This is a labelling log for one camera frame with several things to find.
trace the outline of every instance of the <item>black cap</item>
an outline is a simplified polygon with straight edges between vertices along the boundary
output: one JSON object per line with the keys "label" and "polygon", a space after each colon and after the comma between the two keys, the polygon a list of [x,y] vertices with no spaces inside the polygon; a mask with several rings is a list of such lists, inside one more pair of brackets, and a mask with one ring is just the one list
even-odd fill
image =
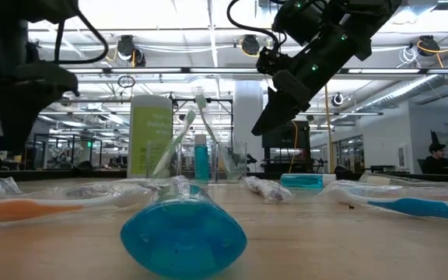
{"label": "black cap", "polygon": [[429,152],[433,153],[433,152],[436,152],[438,150],[444,149],[445,147],[446,147],[445,145],[442,145],[440,143],[433,143],[433,144],[431,144],[429,146]]}

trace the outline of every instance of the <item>clear bottle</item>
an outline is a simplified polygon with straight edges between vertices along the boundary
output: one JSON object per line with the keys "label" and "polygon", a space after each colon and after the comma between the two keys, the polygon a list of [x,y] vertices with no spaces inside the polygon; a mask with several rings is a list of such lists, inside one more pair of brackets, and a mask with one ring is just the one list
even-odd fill
{"label": "clear bottle", "polygon": [[208,182],[208,146],[207,135],[194,137],[194,178],[199,182]]}

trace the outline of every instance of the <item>wooden table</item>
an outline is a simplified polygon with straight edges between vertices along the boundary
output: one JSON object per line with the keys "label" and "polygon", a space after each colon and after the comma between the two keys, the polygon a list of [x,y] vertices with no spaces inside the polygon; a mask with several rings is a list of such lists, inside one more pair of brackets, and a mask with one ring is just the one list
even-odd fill
{"label": "wooden table", "polygon": [[[21,183],[26,191],[84,183]],[[243,256],[216,279],[448,279],[448,221],[326,204],[300,193],[266,205],[237,186],[209,194],[244,228]],[[73,214],[0,229],[0,279],[158,279],[125,251],[119,232],[136,209]]]}

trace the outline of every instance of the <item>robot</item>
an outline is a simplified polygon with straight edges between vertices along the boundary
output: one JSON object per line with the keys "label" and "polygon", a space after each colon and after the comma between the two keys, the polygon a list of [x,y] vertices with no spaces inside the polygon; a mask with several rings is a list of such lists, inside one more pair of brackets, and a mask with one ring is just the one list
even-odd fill
{"label": "robot", "polygon": [[[307,110],[313,96],[352,56],[368,58],[370,38],[401,5],[401,0],[270,0],[282,5],[272,30],[304,46],[291,58],[280,52],[281,43],[272,32],[232,19],[230,11],[238,1],[229,4],[229,21],[239,28],[265,33],[274,41],[273,48],[261,50],[257,61],[257,70],[272,75],[277,90],[268,89],[269,103],[252,131],[255,135]],[[104,52],[97,58],[59,59],[65,20],[73,16],[78,16],[103,44]],[[28,41],[28,22],[41,20],[58,24],[54,61],[41,61],[38,44]],[[41,110],[65,92],[79,94],[75,75],[59,65],[101,61],[107,52],[107,42],[80,12],[78,0],[0,0],[0,150],[18,154]]]}
{"label": "robot", "polygon": [[[65,20],[78,16],[106,46],[98,58],[60,61]],[[28,22],[58,23],[54,61],[41,61],[38,44],[28,40]],[[107,43],[80,12],[78,0],[0,0],[0,150],[20,154],[39,112],[65,92],[78,95],[74,74],[60,64],[93,63],[107,55]]]}
{"label": "robot", "polygon": [[293,58],[279,51],[278,38],[267,30],[244,26],[233,20],[232,0],[229,21],[245,30],[272,37],[273,48],[260,52],[257,70],[272,76],[275,88],[268,89],[269,103],[252,131],[262,135],[300,111],[352,57],[364,61],[371,55],[371,37],[401,6],[401,0],[270,0],[282,5],[272,31],[290,36],[304,48]]}

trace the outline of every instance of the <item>blue liquid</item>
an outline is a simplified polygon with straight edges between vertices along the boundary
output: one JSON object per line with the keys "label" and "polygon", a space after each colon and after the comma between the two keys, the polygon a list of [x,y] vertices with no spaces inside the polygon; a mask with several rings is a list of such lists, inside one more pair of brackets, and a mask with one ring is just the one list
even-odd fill
{"label": "blue liquid", "polygon": [[283,187],[323,188],[323,175],[320,174],[283,174]]}
{"label": "blue liquid", "polygon": [[194,147],[194,178],[200,182],[208,182],[208,147],[196,145]]}
{"label": "blue liquid", "polygon": [[128,253],[169,278],[202,279],[229,267],[245,250],[240,225],[201,188],[164,188],[121,230]]}

